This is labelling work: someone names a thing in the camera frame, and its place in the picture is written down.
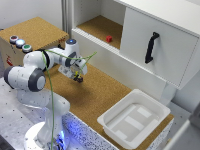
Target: cabinet handle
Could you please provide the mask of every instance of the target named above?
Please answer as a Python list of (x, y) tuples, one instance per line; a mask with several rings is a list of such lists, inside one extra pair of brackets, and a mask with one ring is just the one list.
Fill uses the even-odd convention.
[(145, 63), (148, 64), (153, 60), (153, 57), (151, 57), (151, 53), (153, 50), (154, 40), (157, 39), (160, 35), (156, 32), (153, 33), (153, 36), (151, 37), (145, 57)]

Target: white tub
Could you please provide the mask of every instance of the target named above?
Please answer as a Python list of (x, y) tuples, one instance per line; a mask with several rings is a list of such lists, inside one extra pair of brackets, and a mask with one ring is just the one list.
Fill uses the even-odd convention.
[(98, 118), (105, 133), (126, 149), (136, 149), (169, 115), (170, 109), (133, 90)]

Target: cork surface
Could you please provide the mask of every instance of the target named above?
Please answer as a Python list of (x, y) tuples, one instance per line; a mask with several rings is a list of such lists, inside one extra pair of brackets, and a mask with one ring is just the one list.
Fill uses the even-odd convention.
[(106, 36), (111, 35), (110, 45), (120, 49), (123, 26), (117, 24), (103, 16), (98, 16), (77, 26), (81, 30), (106, 42)]
[(27, 20), (0, 32), (0, 37), (7, 42), (9, 42), (10, 36), (12, 35), (17, 35), (19, 39), (24, 39), (26, 44), (32, 46), (33, 50), (46, 47), (68, 36), (66, 32), (40, 17)]
[[(92, 65), (88, 64), (87, 66), (88, 73), (84, 76), (83, 83), (68, 79), (58, 72), (59, 65), (52, 68), (50, 70), (50, 75), (53, 90), (70, 102), (70, 111), (72, 113), (120, 150), (123, 150), (120, 145), (105, 134), (103, 127), (97, 122), (97, 118), (130, 93), (131, 89), (104, 74)], [(48, 78), (46, 78), (46, 81), (45, 87), (50, 89)], [(137, 150), (145, 150), (172, 119), (173, 115), (169, 115)]]

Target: white cabinet door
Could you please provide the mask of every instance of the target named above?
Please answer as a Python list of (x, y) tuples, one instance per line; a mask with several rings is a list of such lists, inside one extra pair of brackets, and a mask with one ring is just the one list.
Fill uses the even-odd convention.
[[(145, 56), (153, 32), (160, 37), (154, 41), (153, 61), (146, 64)], [(179, 86), (197, 41), (198, 38), (191, 34), (127, 8), (120, 54)]]

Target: cardboard box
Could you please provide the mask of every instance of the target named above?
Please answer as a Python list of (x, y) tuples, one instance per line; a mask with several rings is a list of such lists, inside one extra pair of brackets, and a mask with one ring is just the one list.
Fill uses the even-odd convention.
[(26, 44), (32, 46), (33, 51), (49, 49), (59, 44), (65, 47), (65, 41), (69, 38), (66, 32), (39, 17), (2, 30), (0, 31), (0, 51), (5, 68), (9, 66), (23, 66), (25, 54), (21, 49), (10, 44), (10, 37), (13, 35), (17, 35), (19, 39), (25, 40)]

